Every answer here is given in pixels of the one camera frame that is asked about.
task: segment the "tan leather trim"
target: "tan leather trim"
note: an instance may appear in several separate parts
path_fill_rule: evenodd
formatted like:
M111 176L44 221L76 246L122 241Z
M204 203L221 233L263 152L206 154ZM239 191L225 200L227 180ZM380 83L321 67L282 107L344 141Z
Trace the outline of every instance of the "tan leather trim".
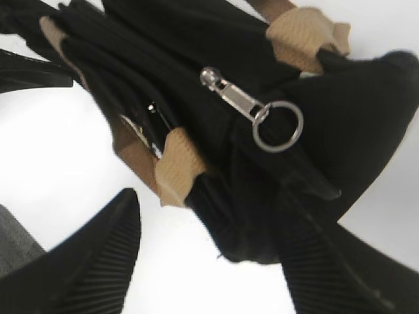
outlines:
M278 61L302 71L322 73L316 55L320 48L347 55L350 25L330 21L316 8L295 8L274 20L266 36Z
M206 170L205 162L185 129L172 130L166 138L163 157L155 171L162 205L184 207L195 179Z
M52 47L59 53L61 59L63 59L66 64L68 64L68 66L70 66L80 76L83 87L89 90L86 78L84 77L82 71L80 71L78 67L68 60L61 49L61 43L64 39L69 37L68 34L62 31L49 16L43 16L39 20L39 25L41 26L41 30L46 39L48 39Z
M247 0L247 2L262 14L269 23L285 12L296 8L289 0Z
M113 150L125 164L156 194L155 167L158 159L143 141L135 134L131 126L121 119L113 133Z

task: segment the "black fabric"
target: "black fabric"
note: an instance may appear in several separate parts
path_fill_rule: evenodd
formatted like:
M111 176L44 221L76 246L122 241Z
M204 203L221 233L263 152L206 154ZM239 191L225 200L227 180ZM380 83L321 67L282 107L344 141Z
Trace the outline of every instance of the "black fabric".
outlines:
M33 51L55 64L67 67L39 25L40 17L55 12L54 8L40 0L0 0L0 33L21 36Z
M44 87L72 87L71 73L62 67L0 49L0 94Z
M0 313L120 313L140 233L136 193L123 190L61 245L2 278Z
M108 120L115 113L133 118L160 150L168 130L151 122L150 101L169 121L169 129L186 127L207 161L220 170L218 180L231 191L224 193L223 202L230 208L215 212L236 211L253 221L256 195L264 190L263 184L253 184L257 169L261 182L272 181L277 191L298 189L308 208L340 218L382 171L417 108L416 58L396 52L373 61L348 61L320 52L326 74L299 80L296 69L275 61L264 23L224 1L213 4L220 6L217 12L229 8L220 16L207 5L179 1L165 9L163 2L123 1L116 6L104 1L104 15L76 0L53 14L70 34L62 44L66 56L89 72L89 85L98 86L91 91L102 99ZM170 27L162 27L168 15ZM227 43L216 45L225 39ZM295 102L306 117L300 142L281 154L260 150L250 122L200 85L199 71L206 65L217 66L226 79L261 101ZM287 113L276 109L261 134L270 143L281 143L294 127ZM271 193L266 203L275 197Z
M418 304L403 297L405 289L417 291L417 274L388 262L337 224L384 169L417 110L416 57L392 52L350 61L321 51L325 74L299 79L297 69L274 59L264 37L267 25L223 0L103 4L105 14L83 0L51 13L69 34L63 52L83 72L111 127L125 114L160 149L170 129L188 131L215 171L197 178L186 204L228 260L283 262L299 314L418 311ZM49 49L36 38L31 45ZM218 68L264 103L297 104L305 118L300 141L280 154L262 151L251 122L201 86L205 66ZM157 122L150 104L168 125ZM273 109L260 133L279 144L294 127L289 112ZM370 262L362 261L358 248ZM379 279L387 271L394 271L391 283ZM399 274L412 281L405 285ZM336 280L327 285L330 277Z
M298 314L417 313L419 275L374 250L298 193L283 193L278 252Z

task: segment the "zipper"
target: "zipper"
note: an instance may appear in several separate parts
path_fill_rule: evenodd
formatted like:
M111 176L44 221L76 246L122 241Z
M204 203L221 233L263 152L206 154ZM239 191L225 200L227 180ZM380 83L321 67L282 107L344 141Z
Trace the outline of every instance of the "zipper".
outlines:
M252 122L253 139L260 149L272 154L279 153L291 148L299 140L304 127L304 116L294 103L289 101L273 101L265 105L245 93L238 86L224 79L221 73L212 67L203 68L200 80L204 86L218 94L231 107L235 108L241 115ZM261 138L259 126L265 121L270 110L275 108L285 108L292 111L297 118L297 127L287 142L272 146L266 144Z

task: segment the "gray surface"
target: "gray surface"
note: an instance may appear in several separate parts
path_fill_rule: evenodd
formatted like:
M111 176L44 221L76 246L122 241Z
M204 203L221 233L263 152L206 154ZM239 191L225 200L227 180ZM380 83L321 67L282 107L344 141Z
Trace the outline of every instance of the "gray surface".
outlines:
M0 277L44 253L26 229L0 205Z

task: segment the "key ring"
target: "key ring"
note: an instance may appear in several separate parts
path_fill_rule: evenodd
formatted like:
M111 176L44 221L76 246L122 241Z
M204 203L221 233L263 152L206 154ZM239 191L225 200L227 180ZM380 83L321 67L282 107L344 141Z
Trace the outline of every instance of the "key ring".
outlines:
M288 140L288 142L272 146L266 144L259 134L259 126L264 122L264 120L269 115L270 109L275 108L286 108L291 110L296 118L297 118L297 127L294 131L294 134L291 136L291 138ZM302 115L301 110L294 105L293 103L290 103L288 101L273 101L272 103L269 103L265 105L257 114L253 121L253 138L255 140L255 143L257 146L259 146L261 149L263 149L265 152L270 152L272 154L283 152L290 147L292 147L300 138L302 129L304 127L304 116Z

